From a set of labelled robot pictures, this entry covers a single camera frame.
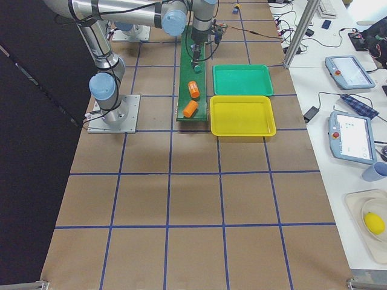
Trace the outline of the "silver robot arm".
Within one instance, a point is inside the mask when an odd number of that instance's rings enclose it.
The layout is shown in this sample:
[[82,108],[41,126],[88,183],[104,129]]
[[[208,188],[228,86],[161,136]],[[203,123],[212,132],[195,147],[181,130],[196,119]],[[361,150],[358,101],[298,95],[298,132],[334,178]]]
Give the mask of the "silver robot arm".
[[119,93],[125,62],[113,52],[99,22],[79,24],[78,29],[97,68],[97,74],[89,80],[89,90],[99,105],[101,119],[110,126],[116,126],[128,113]]
[[201,46],[213,35],[219,43],[223,33],[213,13],[215,1],[45,1],[48,8],[76,24],[94,59],[96,67],[106,70],[116,66],[119,57],[112,52],[106,38],[103,21],[155,27],[170,36],[179,36],[186,27],[188,13],[193,13],[191,39],[194,43],[193,62]]

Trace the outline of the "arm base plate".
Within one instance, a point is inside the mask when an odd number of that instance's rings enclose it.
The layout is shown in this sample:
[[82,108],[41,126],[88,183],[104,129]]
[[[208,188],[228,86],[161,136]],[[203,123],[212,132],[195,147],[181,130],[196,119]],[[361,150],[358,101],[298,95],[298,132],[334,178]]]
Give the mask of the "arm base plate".
[[144,25],[133,25],[130,30],[117,28],[112,35],[113,42],[147,42],[151,28]]
[[134,134],[137,128],[140,95],[120,95],[120,106],[102,117],[98,103],[93,104],[95,114],[87,122],[89,134]]

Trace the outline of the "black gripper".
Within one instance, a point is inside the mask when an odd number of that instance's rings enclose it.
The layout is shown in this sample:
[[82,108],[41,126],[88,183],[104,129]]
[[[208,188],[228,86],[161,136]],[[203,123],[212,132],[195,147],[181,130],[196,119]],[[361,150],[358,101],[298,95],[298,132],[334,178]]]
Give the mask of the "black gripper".
[[[200,31],[200,30],[192,30],[191,31],[191,39],[193,40],[193,56],[192,61],[193,62],[203,62],[208,59],[210,59],[214,53],[217,51],[220,42],[223,38],[223,30],[206,30],[206,31]],[[209,57],[205,59],[200,59],[202,46],[204,45],[205,41],[208,39],[208,35],[214,36],[214,43],[216,47],[214,48],[213,52],[210,54]]]

